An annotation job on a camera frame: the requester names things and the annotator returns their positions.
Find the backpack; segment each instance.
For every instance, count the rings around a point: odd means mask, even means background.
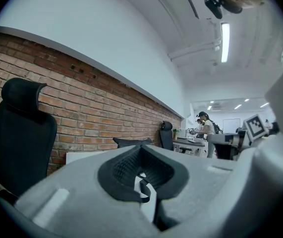
[[[223,131],[220,129],[220,127],[217,124],[215,124],[212,120],[210,120],[210,121],[212,122],[212,124],[214,126],[215,134],[222,134]]]

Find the white ceiling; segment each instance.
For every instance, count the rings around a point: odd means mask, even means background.
[[[256,92],[263,97],[283,72],[283,20],[268,1],[241,14],[223,11],[222,20],[212,15],[204,0],[191,0],[199,18],[189,0],[128,1],[159,34],[190,93],[193,85],[240,82],[245,87],[261,85]],[[222,49],[215,50],[221,45],[221,22],[230,24],[226,63],[221,63]],[[215,99],[226,98],[219,94]]]
[[[266,110],[270,108],[270,105],[266,105],[261,108],[262,105],[267,103],[264,98],[255,98],[250,99],[249,101],[245,102],[245,98],[241,99],[230,99],[230,100],[217,100],[211,103],[211,101],[204,101],[204,102],[194,102],[192,103],[192,107],[194,110],[197,111],[206,111],[208,106],[212,106],[210,113],[212,112],[251,112],[251,111],[259,111],[259,110]]]

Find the table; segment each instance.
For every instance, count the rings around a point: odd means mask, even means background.
[[[195,156],[201,156],[202,151],[204,150],[205,143],[201,138],[178,138],[177,140],[173,140],[173,150],[175,152],[179,152],[180,147],[191,148],[192,151],[186,151],[186,154],[191,154]]]

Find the fluorescent light fixture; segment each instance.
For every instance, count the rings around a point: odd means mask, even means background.
[[[264,106],[266,106],[266,105],[268,105],[269,104],[269,102],[267,102],[266,104],[264,104],[264,105],[262,105],[262,106],[260,106],[261,108],[263,108]]]
[[[229,51],[229,24],[222,24],[223,47],[222,47],[222,62],[227,62]]]

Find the black cushion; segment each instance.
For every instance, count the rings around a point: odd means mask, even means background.
[[[27,113],[38,111],[38,97],[47,84],[12,78],[2,87],[1,97],[8,105]]]
[[[152,144],[152,140],[150,138],[144,140],[128,140],[128,139],[121,139],[121,138],[113,138],[113,141],[118,145],[117,148],[122,148],[131,145],[150,145]]]
[[[173,151],[172,130],[159,130],[159,135],[162,148]]]
[[[4,100],[0,103],[0,184],[15,196],[47,175],[57,122],[51,115],[38,111],[41,88],[40,83],[11,79],[1,91]]]

